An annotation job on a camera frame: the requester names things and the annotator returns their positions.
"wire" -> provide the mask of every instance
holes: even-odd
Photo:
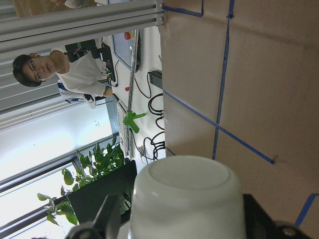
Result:
[[[162,133],[164,133],[164,131],[159,132],[159,133],[158,133],[157,135],[155,135],[153,138],[146,137],[146,138],[144,138],[144,140],[143,140],[143,147],[144,147],[144,149],[146,148],[145,145],[146,145],[146,140],[147,140],[147,139],[150,141],[150,144],[151,144],[152,146],[154,146],[154,149],[153,149],[153,158],[149,158],[149,157],[146,156],[146,150],[145,150],[145,155],[139,150],[139,148],[138,148],[137,145],[136,145],[135,136],[134,136],[133,131],[132,131],[131,128],[130,128],[130,131],[131,131],[132,136],[133,136],[133,139],[134,139],[135,147],[136,147],[136,149],[138,150],[138,152],[141,154],[141,156],[145,157],[145,159],[146,159],[146,164],[149,163],[149,162],[148,162],[148,159],[149,159],[149,160],[152,160],[152,161],[158,160],[158,155],[159,155],[158,151],[161,150],[161,149],[166,149],[166,145],[165,145],[165,141],[161,141],[161,142],[155,143],[154,140],[155,140],[156,137],[158,137],[159,135],[161,135]]]
[[[153,100],[156,99],[157,97],[160,97],[160,96],[163,96],[163,93],[160,93],[160,94],[157,94],[156,96],[152,97],[150,100],[149,100],[149,103],[148,103],[148,107],[149,107],[149,110],[150,112],[153,114],[153,115],[156,115],[156,116],[159,116],[156,120],[155,120],[155,124],[157,125],[157,127],[159,127],[160,129],[164,130],[163,127],[159,126],[158,124],[158,121],[160,119],[163,119],[164,117],[162,116],[163,115],[163,110],[155,110],[152,106],[152,103],[153,103]],[[153,138],[150,138],[150,137],[146,137],[144,138],[143,140],[143,147],[144,149],[146,149],[146,141],[149,140],[150,141],[150,145],[154,147],[153,149],[153,158],[150,158],[150,157],[147,157],[147,152],[145,150],[145,154],[141,153],[139,148],[137,147],[136,145],[136,141],[135,141],[135,137],[134,137],[134,134],[133,134],[133,131],[132,129],[130,129],[132,135],[133,135],[133,139],[134,139],[134,144],[135,144],[135,147],[136,149],[138,150],[138,152],[141,154],[141,157],[145,157],[146,159],[146,164],[149,163],[148,160],[152,160],[152,161],[155,161],[155,160],[158,160],[158,156],[159,156],[159,150],[162,150],[162,149],[166,149],[166,145],[165,145],[165,141],[160,141],[160,142],[154,142],[154,140],[156,139],[156,137],[158,137],[159,135],[163,134],[164,131],[162,132],[159,132],[158,134],[156,134]]]
[[[114,67],[114,70],[115,70],[115,72],[116,72],[116,78],[118,79],[118,80],[117,80],[117,83],[113,86],[113,85],[112,85],[112,81],[108,80],[109,85],[110,85],[110,86],[113,86],[113,87],[118,87],[118,86],[119,86],[119,76],[118,76],[118,71],[116,70],[116,66],[118,65],[118,62],[119,62],[119,61],[120,61],[120,60],[118,60],[118,61],[116,62],[115,67]]]
[[[153,98],[151,98],[151,99],[149,100],[149,104],[148,104],[148,107],[149,107],[150,112],[151,112],[153,115],[156,115],[156,116],[162,116],[162,115],[163,115],[163,110],[155,110],[155,109],[152,107],[153,100],[156,99],[156,98],[159,97],[159,96],[163,96],[163,93],[157,94],[156,96],[154,96]]]
[[[150,86],[150,78],[149,78],[149,72],[147,73],[147,82],[148,82],[148,86],[149,86],[149,90],[150,90],[150,96],[146,96],[140,89],[139,85],[138,85],[138,82],[136,81],[135,77],[134,77],[134,80],[135,80],[135,83],[136,83],[136,86],[138,87],[139,91],[142,93],[143,96],[145,96],[146,98],[150,99],[152,97],[152,92],[151,92],[151,86]]]

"red object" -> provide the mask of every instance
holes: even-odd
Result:
[[[132,34],[130,31],[124,32],[124,38],[125,40],[131,40],[132,39]]]

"white cup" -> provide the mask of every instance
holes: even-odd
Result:
[[[238,177],[198,156],[147,165],[135,179],[129,238],[245,239]]]

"brown cardboard surface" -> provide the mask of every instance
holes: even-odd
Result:
[[[216,120],[226,21],[212,24],[190,16],[181,20],[180,14],[167,12],[159,30],[165,59],[163,89]]]
[[[166,146],[175,155],[212,158],[215,127],[164,94]]]
[[[235,1],[232,24],[295,45],[319,47],[316,0]]]
[[[196,12],[200,2],[164,1]],[[204,1],[202,18],[165,12],[160,28],[163,88],[213,121],[228,7],[229,1]],[[318,1],[243,0],[235,1],[230,20],[220,125],[276,164],[223,132],[216,159],[237,172],[244,192],[251,193],[274,220],[290,223],[307,197],[319,192],[318,10]],[[191,65],[187,65],[188,51]],[[164,96],[164,111],[165,139],[172,151],[212,155],[212,125],[168,96]],[[196,147],[190,148],[192,138]],[[312,210],[302,229],[318,238],[316,204]]]
[[[295,223],[311,193],[318,190],[305,174],[286,163],[270,164],[224,133],[219,133],[216,160],[229,166],[239,176],[243,192],[250,193],[276,221]],[[319,221],[307,224],[304,232],[316,235]]]
[[[221,117],[222,127],[310,184],[319,181],[317,65],[310,49],[233,27]]]

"person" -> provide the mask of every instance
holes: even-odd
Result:
[[[112,87],[100,83],[105,62],[94,59],[89,52],[74,62],[69,62],[65,49],[54,48],[48,56],[31,53],[20,55],[13,62],[13,75],[21,84],[37,87],[57,74],[66,89],[75,93],[111,97]]]
[[[55,2],[57,6],[65,5],[72,9],[81,8],[85,4],[85,0],[51,0],[51,1]]]

